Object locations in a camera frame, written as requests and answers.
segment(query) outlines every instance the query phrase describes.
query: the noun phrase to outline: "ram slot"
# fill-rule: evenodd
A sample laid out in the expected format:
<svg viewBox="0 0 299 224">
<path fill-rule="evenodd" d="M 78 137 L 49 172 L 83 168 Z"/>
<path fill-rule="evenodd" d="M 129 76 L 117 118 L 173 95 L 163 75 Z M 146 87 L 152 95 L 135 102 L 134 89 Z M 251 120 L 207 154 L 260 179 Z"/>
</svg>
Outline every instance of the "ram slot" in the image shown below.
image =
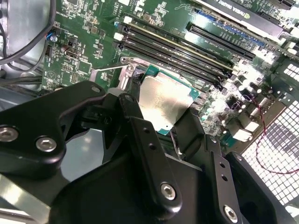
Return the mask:
<svg viewBox="0 0 299 224">
<path fill-rule="evenodd" d="M 147 47 L 144 46 L 138 46 L 138 44 L 126 41 L 122 42 L 122 47 L 124 49 L 129 50 L 130 52 L 134 52 L 137 55 L 141 55 L 144 58 L 153 58 L 154 61 L 159 62 L 164 67 L 172 67 L 173 69 L 176 69 L 178 71 L 181 71 L 183 73 L 186 73 L 189 76 L 196 77 L 199 79 L 202 79 L 203 81 L 207 82 L 211 85 L 218 84 L 218 80 L 213 77 L 207 77 L 205 74 L 203 74 L 201 71 L 190 69 L 189 66 L 181 63 L 176 63 L 171 60 L 169 60 L 168 56 L 165 56 L 163 54 L 159 54 L 157 52 L 151 52 Z"/>
<path fill-rule="evenodd" d="M 224 64 L 225 66 L 228 66 L 230 68 L 233 68 L 234 63 L 232 63 L 230 60 L 223 58 L 217 54 L 214 54 L 204 48 L 199 47 L 198 45 L 188 42 L 186 39 L 179 37 L 177 35 L 174 35 L 171 32 L 168 32 L 166 30 L 162 30 L 160 28 L 158 28 L 157 26 L 151 25 L 148 22 L 145 22 L 144 20 L 141 20 L 139 18 L 134 17 L 133 21 L 136 22 L 136 24 L 129 24 L 130 26 L 132 26 L 132 28 L 136 28 L 140 31 L 143 30 L 142 27 L 137 26 L 137 24 L 141 24 L 143 26 L 145 26 L 148 30 L 151 30 L 153 33 L 150 33 L 148 30 L 147 32 L 152 35 L 160 35 L 160 36 L 166 36 L 168 39 L 172 39 L 175 43 L 181 45 L 182 47 L 186 47 L 188 46 L 188 48 L 191 48 L 192 50 L 200 53 L 201 55 L 208 57 L 210 59 L 213 59 L 216 63 L 220 63 L 220 64 Z"/>
<path fill-rule="evenodd" d="M 227 59 L 223 59 L 219 60 L 217 57 L 215 56 L 211 56 L 208 55 L 206 52 L 202 52 L 201 48 L 195 44 L 192 44 L 190 42 L 188 42 L 189 45 L 192 45 L 192 48 L 187 47 L 185 44 L 182 45 L 182 42 L 187 42 L 186 40 L 181 40 L 181 39 L 175 39 L 174 37 L 173 40 L 168 40 L 165 37 L 159 36 L 158 34 L 152 33 L 148 30 L 145 30 L 141 27 L 138 27 L 134 24 L 129 24 L 128 27 L 125 27 L 122 29 L 123 32 L 127 32 L 127 33 L 131 33 L 131 34 L 138 34 L 138 35 L 143 35 L 149 39 L 152 39 L 156 42 L 162 43 L 166 46 L 172 47 L 174 49 L 178 49 L 178 50 L 183 50 L 184 52 L 188 52 L 189 54 L 193 55 L 193 56 L 197 56 L 198 58 L 201 59 L 201 61 L 209 64 L 210 66 L 218 66 L 218 68 L 222 68 L 222 70 L 226 70 L 226 71 L 233 71 L 234 69 L 232 68 L 233 64 L 227 60 Z"/>
<path fill-rule="evenodd" d="M 149 42 L 147 42 L 150 45 L 154 45 L 155 50 L 166 50 L 169 51 L 172 54 L 175 54 L 178 57 L 182 57 L 185 60 L 197 63 L 198 65 L 200 65 L 202 68 L 206 69 L 206 70 L 212 70 L 214 72 L 217 72 L 218 75 L 221 78 L 227 79 L 227 75 L 225 74 L 229 74 L 231 71 L 227 70 L 225 68 L 223 68 L 221 65 L 213 63 L 209 60 L 206 60 L 205 58 L 202 58 L 198 55 L 192 54 L 186 50 L 184 50 L 183 48 L 179 48 L 177 46 L 174 46 L 173 44 L 170 44 L 168 42 L 163 42 L 162 40 L 156 38 L 156 37 L 152 37 L 148 34 L 145 34 L 143 32 L 140 31 L 136 31 L 136 29 L 130 29 L 129 31 L 127 31 L 127 34 L 129 34 L 131 37 L 130 38 L 138 38 L 140 41 L 146 41 L 147 39 L 149 40 Z"/>
<path fill-rule="evenodd" d="M 154 43 L 150 43 L 147 42 L 144 38 L 143 39 L 139 39 L 136 36 L 127 36 L 127 40 L 126 41 L 131 41 L 134 43 L 138 43 L 141 46 L 145 46 L 149 49 L 151 49 L 152 51 L 156 51 L 157 53 L 163 54 L 165 56 L 167 56 L 170 59 L 176 60 L 177 62 L 180 63 L 184 63 L 185 65 L 188 65 L 190 68 L 194 69 L 194 70 L 199 70 L 209 76 L 213 76 L 213 77 L 221 77 L 223 79 L 227 79 L 228 77 L 223 75 L 223 73 L 219 70 L 214 71 L 211 67 L 207 68 L 205 65 L 202 65 L 200 62 L 192 60 L 191 58 L 189 58 L 188 56 L 184 55 L 183 53 L 178 53 L 175 49 L 170 49 L 167 48 L 164 45 L 154 45 Z"/>
<path fill-rule="evenodd" d="M 202 28 L 195 26 L 194 24 L 191 24 L 190 28 L 188 30 L 190 33 L 195 34 L 200 37 L 203 37 L 205 39 L 208 39 L 211 43 L 213 43 L 215 45 L 219 45 L 220 47 L 222 47 L 236 55 L 244 57 L 250 61 L 252 61 L 253 58 L 256 57 L 256 55 L 251 53 L 250 51 L 240 48 L 239 46 L 237 46 L 225 39 L 222 39 L 212 33 L 209 33 L 206 30 L 203 30 Z"/>
</svg>

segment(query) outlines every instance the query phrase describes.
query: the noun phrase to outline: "metal mesh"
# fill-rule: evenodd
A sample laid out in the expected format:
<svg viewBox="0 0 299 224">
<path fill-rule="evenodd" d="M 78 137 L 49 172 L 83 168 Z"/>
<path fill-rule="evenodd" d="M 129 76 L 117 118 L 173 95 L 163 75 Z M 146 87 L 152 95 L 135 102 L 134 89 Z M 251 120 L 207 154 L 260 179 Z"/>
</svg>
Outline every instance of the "metal mesh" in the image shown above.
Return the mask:
<svg viewBox="0 0 299 224">
<path fill-rule="evenodd" d="M 299 172 L 277 175 L 261 168 L 256 144 L 242 154 L 276 198 L 284 205 L 299 195 Z M 268 128 L 258 148 L 259 161 L 268 170 L 287 172 L 299 168 L 299 103 L 295 101 Z"/>
</svg>

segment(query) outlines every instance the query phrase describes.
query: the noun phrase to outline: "pcie slot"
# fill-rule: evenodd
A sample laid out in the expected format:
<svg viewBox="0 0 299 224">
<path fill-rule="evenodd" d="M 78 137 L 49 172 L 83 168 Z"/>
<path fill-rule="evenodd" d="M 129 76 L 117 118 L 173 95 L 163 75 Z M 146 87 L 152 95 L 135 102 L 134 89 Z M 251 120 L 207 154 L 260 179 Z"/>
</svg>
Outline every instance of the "pcie slot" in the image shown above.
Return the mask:
<svg viewBox="0 0 299 224">
<path fill-rule="evenodd" d="M 135 52 L 139 55 L 142 55 L 146 58 L 148 57 L 151 57 L 153 58 L 155 61 L 158 61 L 159 63 L 163 64 L 164 66 L 170 66 L 176 70 L 179 70 L 181 72 L 184 72 L 192 77 L 196 77 L 196 78 L 199 78 L 199 79 L 202 79 L 204 80 L 205 82 L 207 82 L 208 84 L 211 84 L 211 85 L 216 85 L 218 84 L 218 81 L 213 79 L 213 78 L 210 78 L 210 77 L 206 77 L 204 75 L 202 75 L 199 71 L 198 72 L 194 72 L 193 70 L 190 70 L 188 68 L 186 68 L 185 66 L 182 66 L 182 65 L 178 65 L 178 64 L 175 64 L 174 62 L 172 61 L 169 61 L 167 59 L 167 57 L 163 57 L 162 55 L 159 55 L 157 53 L 153 53 L 149 50 L 147 50 L 146 48 L 142 48 L 142 47 L 138 47 L 138 46 L 135 46 L 133 45 L 133 43 L 121 43 L 123 45 L 123 47 L 125 49 L 128 49 L 132 52 Z"/>
<path fill-rule="evenodd" d="M 187 47 L 186 45 L 182 45 L 181 42 L 187 42 L 186 40 L 173 37 L 173 39 L 175 41 L 171 41 L 171 40 L 168 40 L 167 38 L 165 38 L 163 36 L 159 36 L 158 34 L 152 33 L 150 31 L 148 31 L 144 28 L 141 28 L 141 27 L 139 27 L 135 24 L 132 24 L 132 23 L 129 24 L 128 29 L 131 32 L 136 32 L 136 33 L 141 34 L 141 35 L 146 35 L 146 36 L 148 36 L 149 38 L 151 38 L 153 40 L 160 41 L 162 43 L 168 43 L 168 44 L 171 44 L 171 46 L 173 46 L 174 48 L 180 48 L 184 51 L 187 51 L 187 52 L 191 53 L 192 55 L 200 57 L 202 60 L 204 60 L 206 63 L 208 63 L 210 65 L 213 65 L 213 66 L 218 65 L 218 66 L 221 66 L 223 70 L 234 71 L 234 69 L 232 68 L 234 64 L 231 63 L 229 60 L 227 60 L 225 58 L 222 58 L 222 57 L 221 57 L 222 60 L 219 60 L 219 59 L 215 60 L 215 57 L 210 58 L 210 57 L 208 57 L 208 56 L 206 56 L 206 55 L 204 55 L 200 52 L 199 46 L 197 46 L 195 44 L 192 44 L 190 42 L 188 42 L 188 44 L 192 45 L 193 47 L 196 46 L 196 48 L 197 48 L 196 50 L 194 50 L 190 47 Z"/>
<path fill-rule="evenodd" d="M 160 47 L 162 47 L 163 49 L 168 49 L 169 51 L 171 51 L 171 53 L 173 54 L 176 54 L 177 56 L 181 56 L 181 57 L 184 57 L 188 60 L 196 60 L 196 61 L 199 61 L 199 64 L 201 64 L 203 67 L 210 67 L 218 72 L 228 72 L 228 70 L 226 68 L 224 68 L 223 66 L 217 64 L 217 63 L 213 63 L 209 60 L 206 60 L 205 58 L 202 58 L 198 55 L 195 55 L 195 54 L 192 54 L 186 50 L 184 50 L 183 48 L 180 48 L 180 47 L 177 47 L 177 46 L 174 46 L 173 44 L 170 44 L 170 43 L 167 43 L 167 42 L 163 42 L 162 40 L 160 40 L 159 38 L 156 38 L 154 36 L 151 36 L 147 33 L 144 33 L 144 32 L 141 32 L 140 30 L 137 30 L 135 28 L 131 28 L 130 31 L 127 32 L 129 35 L 131 36 L 142 36 L 143 40 L 145 38 L 148 38 L 149 40 L 152 40 L 153 43 L 152 44 L 159 44 Z"/>
<path fill-rule="evenodd" d="M 203 37 L 205 39 L 208 39 L 211 43 L 213 43 L 215 45 L 219 45 L 222 48 L 229 50 L 232 53 L 239 55 L 241 57 L 244 57 L 248 60 L 252 61 L 253 58 L 255 58 L 255 56 L 256 56 L 255 54 L 251 53 L 250 51 L 242 49 L 239 46 L 237 46 L 225 39 L 222 39 L 214 34 L 207 32 L 206 30 L 203 30 L 200 27 L 195 26 L 194 24 L 190 25 L 189 32 L 196 34 L 200 37 Z"/>
<path fill-rule="evenodd" d="M 200 65 L 196 64 L 195 62 L 190 61 L 188 56 L 184 56 L 183 54 L 177 55 L 177 52 L 175 50 L 172 50 L 172 49 L 167 50 L 167 49 L 165 49 L 164 46 L 155 47 L 155 46 L 153 46 L 152 43 L 148 43 L 144 39 L 141 40 L 141 39 L 138 39 L 135 36 L 129 36 L 129 35 L 127 36 L 126 41 L 131 41 L 132 43 L 138 43 L 141 46 L 145 46 L 145 47 L 153 50 L 154 52 L 157 51 L 160 54 L 162 54 L 164 56 L 167 56 L 169 59 L 174 59 L 174 60 L 177 60 L 180 63 L 185 63 L 190 68 L 192 68 L 192 70 L 199 70 L 199 71 L 201 71 L 203 73 L 206 73 L 206 74 L 208 74 L 210 76 L 213 76 L 213 77 L 221 77 L 221 78 L 224 78 L 224 79 L 228 78 L 227 76 L 225 76 L 221 73 L 214 72 L 212 69 L 208 69 L 204 66 L 200 66 Z"/>
</svg>

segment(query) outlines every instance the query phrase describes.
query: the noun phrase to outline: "capacitor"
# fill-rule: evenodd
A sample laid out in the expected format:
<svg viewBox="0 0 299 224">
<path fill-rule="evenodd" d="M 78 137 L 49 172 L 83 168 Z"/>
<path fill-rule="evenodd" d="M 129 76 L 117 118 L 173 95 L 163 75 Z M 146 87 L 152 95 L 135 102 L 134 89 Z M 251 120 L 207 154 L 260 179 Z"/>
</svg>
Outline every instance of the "capacitor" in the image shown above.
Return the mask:
<svg viewBox="0 0 299 224">
<path fill-rule="evenodd" d="M 262 92 L 262 89 L 258 85 L 254 84 L 254 83 L 250 83 L 250 87 L 252 89 L 254 89 L 257 93 L 261 93 Z"/>
<path fill-rule="evenodd" d="M 239 106 L 241 107 L 241 109 L 246 108 L 246 105 L 242 101 L 239 101 Z"/>
<path fill-rule="evenodd" d="M 231 110 L 236 110 L 239 113 L 242 112 L 242 107 L 244 107 L 244 104 L 241 101 L 239 101 L 236 97 L 231 97 L 228 100 L 227 105 Z"/>
<path fill-rule="evenodd" d="M 207 113 L 213 112 L 213 108 L 210 105 L 205 105 L 205 110 Z"/>
<path fill-rule="evenodd" d="M 226 134 L 228 132 L 224 126 L 220 126 L 220 130 L 222 134 Z"/>
<path fill-rule="evenodd" d="M 224 125 L 225 124 L 225 117 L 222 115 L 218 116 L 219 121 Z"/>
<path fill-rule="evenodd" d="M 201 121 L 204 121 L 204 120 L 207 119 L 207 114 L 205 112 L 201 112 L 199 114 L 199 118 L 200 118 Z"/>
<path fill-rule="evenodd" d="M 214 106 L 214 107 L 217 106 L 217 103 L 216 103 L 215 99 L 210 98 L 209 101 L 210 101 L 211 106 Z"/>
<path fill-rule="evenodd" d="M 243 85 L 249 85 L 250 81 L 243 75 L 238 76 L 238 79 L 240 80 Z"/>
<path fill-rule="evenodd" d="M 254 95 L 248 89 L 244 89 L 240 93 L 242 94 L 242 100 L 251 101 L 254 98 Z"/>
<path fill-rule="evenodd" d="M 273 89 L 267 85 L 263 86 L 263 89 L 268 93 L 268 94 L 272 94 L 273 93 Z"/>
<path fill-rule="evenodd" d="M 245 89 L 245 86 L 240 81 L 236 81 L 234 84 L 239 91 L 243 91 Z"/>
</svg>

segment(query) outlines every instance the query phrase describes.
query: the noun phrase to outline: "screw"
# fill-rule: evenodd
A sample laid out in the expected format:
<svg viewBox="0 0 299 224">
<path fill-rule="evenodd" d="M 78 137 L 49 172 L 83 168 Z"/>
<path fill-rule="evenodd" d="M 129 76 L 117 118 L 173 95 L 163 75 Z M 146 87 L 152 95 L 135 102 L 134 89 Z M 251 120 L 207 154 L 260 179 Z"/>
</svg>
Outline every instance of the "screw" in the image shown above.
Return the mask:
<svg viewBox="0 0 299 224">
<path fill-rule="evenodd" d="M 0 127 L 0 141 L 11 142 L 18 138 L 19 133 L 12 127 Z"/>
<path fill-rule="evenodd" d="M 129 64 L 128 67 L 127 67 L 127 69 L 128 69 L 129 71 L 134 71 L 134 66 L 131 65 L 131 64 Z"/>
<path fill-rule="evenodd" d="M 232 221 L 233 223 L 238 222 L 238 216 L 232 208 L 228 207 L 227 205 L 224 205 L 223 210 L 230 221 Z"/>
<path fill-rule="evenodd" d="M 127 61 L 127 59 L 125 57 L 121 58 L 121 63 L 125 63 Z"/>
<path fill-rule="evenodd" d="M 101 92 L 101 90 L 98 87 L 95 87 L 95 86 L 92 87 L 92 90 L 95 91 L 95 92 Z"/>
<path fill-rule="evenodd" d="M 42 137 L 36 141 L 36 147 L 43 152 L 52 152 L 56 147 L 57 143 L 49 137 Z"/>
<path fill-rule="evenodd" d="M 210 136 L 210 139 L 212 140 L 212 142 L 217 143 L 217 140 L 214 136 Z"/>
<path fill-rule="evenodd" d="M 235 153 L 235 157 L 236 157 L 239 161 L 242 161 L 242 157 L 241 157 L 239 154 Z"/>
<path fill-rule="evenodd" d="M 50 41 L 52 41 L 53 43 L 56 43 L 58 41 L 58 37 L 56 35 L 52 35 L 52 36 L 50 36 Z"/>
<path fill-rule="evenodd" d="M 161 192 L 164 195 L 164 197 L 168 200 L 174 200 L 176 197 L 176 191 L 173 189 L 173 187 L 167 183 L 164 183 L 161 185 Z"/>
</svg>

